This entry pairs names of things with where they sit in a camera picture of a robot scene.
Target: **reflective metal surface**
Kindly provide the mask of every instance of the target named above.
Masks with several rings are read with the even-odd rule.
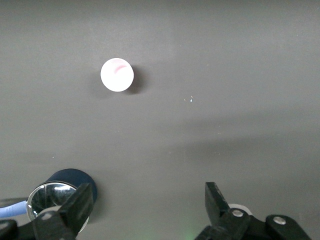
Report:
[[[50,182],[37,187],[27,201],[27,214],[32,221],[43,211],[57,210],[76,191],[70,185],[59,182]]]

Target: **black bracket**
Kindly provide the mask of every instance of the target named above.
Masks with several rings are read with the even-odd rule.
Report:
[[[269,215],[265,222],[230,208],[214,182],[205,184],[205,208],[211,222],[195,240],[311,240],[292,218]]]

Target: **ping pong ball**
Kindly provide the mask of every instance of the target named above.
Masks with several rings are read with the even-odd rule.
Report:
[[[128,89],[134,80],[134,70],[121,58],[112,58],[101,68],[101,80],[105,87],[114,92]]]

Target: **black clamp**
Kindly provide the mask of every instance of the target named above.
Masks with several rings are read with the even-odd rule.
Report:
[[[26,225],[0,221],[0,240],[75,240],[94,208],[90,183],[83,183],[58,211],[40,214]]]
[[[311,240],[292,218],[269,215],[265,222],[230,208],[214,182],[205,184],[205,208],[211,222],[195,240]]]

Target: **white ball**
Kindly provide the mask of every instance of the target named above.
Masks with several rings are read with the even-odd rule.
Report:
[[[121,58],[112,58],[101,68],[101,80],[111,91],[122,92],[130,87],[134,80],[134,70]]]

